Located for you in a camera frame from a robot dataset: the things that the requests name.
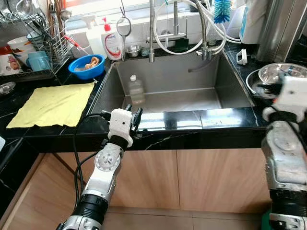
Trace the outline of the steel mixing bowl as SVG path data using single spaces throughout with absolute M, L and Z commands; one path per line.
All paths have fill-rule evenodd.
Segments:
M 285 77 L 307 78 L 307 68 L 294 63 L 272 63 L 258 71 L 259 79 L 265 85 L 280 83 Z

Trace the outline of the large steel basin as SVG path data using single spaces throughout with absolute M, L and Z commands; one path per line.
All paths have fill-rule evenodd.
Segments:
M 261 98 L 258 96 L 258 84 L 266 83 L 260 78 L 259 71 L 260 71 L 259 69 L 252 71 L 250 74 L 248 74 L 245 80 L 248 90 L 250 90 L 251 94 L 257 98 Z

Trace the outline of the small white plastic hook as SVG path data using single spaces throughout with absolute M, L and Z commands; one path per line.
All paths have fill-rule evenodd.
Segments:
M 239 65 L 246 65 L 248 63 L 248 54 L 246 49 L 241 49 L 237 54 L 236 54 L 236 62 Z

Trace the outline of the stainless steel knife block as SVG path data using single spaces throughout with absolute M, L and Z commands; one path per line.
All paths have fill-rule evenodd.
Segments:
M 270 0 L 267 10 L 255 59 L 283 63 L 289 59 L 305 25 L 307 0 Z

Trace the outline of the stainless steel sink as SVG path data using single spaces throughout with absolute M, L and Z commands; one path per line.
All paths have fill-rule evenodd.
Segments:
M 101 82 L 90 113 L 123 109 L 132 102 L 131 77 L 141 81 L 144 102 L 132 105 L 145 113 L 252 107 L 239 73 L 224 54 L 204 61 L 188 55 L 130 59 L 113 63 Z

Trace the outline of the white plastic container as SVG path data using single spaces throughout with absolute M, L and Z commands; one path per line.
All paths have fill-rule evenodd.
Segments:
M 267 19 L 270 0 L 245 0 L 244 15 L 240 31 L 243 44 L 258 44 Z

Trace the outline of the small steel bowl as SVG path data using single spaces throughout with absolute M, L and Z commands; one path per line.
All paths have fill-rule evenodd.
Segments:
M 127 57 L 135 58 L 138 57 L 141 53 L 141 46 L 140 45 L 130 45 L 125 48 L 125 54 Z

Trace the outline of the dark green sponge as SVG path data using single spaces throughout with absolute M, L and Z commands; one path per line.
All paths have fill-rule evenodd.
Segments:
M 186 52 L 189 49 L 189 40 L 187 38 L 182 38 L 175 41 L 175 45 L 173 46 L 173 51 L 180 53 Z

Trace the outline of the chrome sink faucet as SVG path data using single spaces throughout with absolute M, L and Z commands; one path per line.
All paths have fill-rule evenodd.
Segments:
M 197 48 L 200 48 L 201 50 L 197 52 L 198 55 L 201 56 L 204 60 L 211 60 L 213 55 L 217 55 L 221 53 L 223 50 L 224 44 L 226 43 L 226 33 L 219 29 L 215 22 L 213 22 L 213 3 L 211 3 L 213 0 L 165 0 L 165 4 L 172 3 L 173 4 L 173 13 L 175 18 L 175 23 L 178 24 L 178 9 L 177 4 L 180 2 L 185 2 L 187 4 L 190 4 L 192 7 L 195 7 L 198 11 L 198 15 L 200 17 L 201 22 L 201 40 L 191 49 L 187 50 L 186 52 L 176 53 L 167 48 L 160 39 L 163 38 L 164 40 L 168 39 L 186 39 L 186 35 L 181 35 L 179 32 L 173 32 L 171 34 L 163 34 L 158 35 L 156 34 L 157 29 L 157 15 L 158 10 L 154 10 L 154 3 L 153 0 L 151 0 L 151 39 L 155 39 L 156 42 L 160 45 L 160 48 L 164 50 L 165 52 L 171 54 L 171 55 L 186 55 L 191 52 L 195 52 Z M 209 28 L 213 28 L 213 31 L 216 32 L 218 35 L 222 38 L 222 43 L 218 47 L 211 48 L 208 45 L 207 42 L 207 35 Z

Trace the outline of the plain white pump bottle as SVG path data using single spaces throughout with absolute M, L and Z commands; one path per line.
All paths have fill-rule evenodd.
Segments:
M 86 23 L 86 38 L 88 39 L 89 47 L 92 49 L 92 54 L 99 54 L 106 58 L 107 55 L 101 40 L 103 29 L 96 22 L 96 15 L 83 16 L 82 20 Z

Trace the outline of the wooden corner cabinet panel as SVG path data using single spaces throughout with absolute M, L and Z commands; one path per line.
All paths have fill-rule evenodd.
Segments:
M 54 155 L 42 155 L 0 230 L 56 230 L 71 215 L 74 199 L 72 173 Z

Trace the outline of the teal plastic bag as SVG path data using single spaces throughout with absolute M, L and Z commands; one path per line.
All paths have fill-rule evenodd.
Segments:
M 260 230 L 272 230 L 269 224 L 270 212 L 270 210 L 267 210 L 265 213 L 262 214 Z

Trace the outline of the white ceramic bowl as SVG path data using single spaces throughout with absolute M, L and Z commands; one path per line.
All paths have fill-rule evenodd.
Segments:
M 7 42 L 13 53 L 20 53 L 27 50 L 34 50 L 35 46 L 26 36 L 17 37 Z

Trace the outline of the white printed mug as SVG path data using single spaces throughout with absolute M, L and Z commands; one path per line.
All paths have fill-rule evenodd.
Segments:
M 20 74 L 23 70 L 9 46 L 0 47 L 0 75 Z

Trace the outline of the red handled utensil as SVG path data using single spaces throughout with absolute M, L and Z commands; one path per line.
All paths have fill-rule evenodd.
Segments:
M 64 39 L 66 39 L 69 43 L 73 44 L 77 48 L 77 50 L 85 52 L 85 48 L 80 46 L 72 37 L 68 37 L 68 35 L 64 35 Z

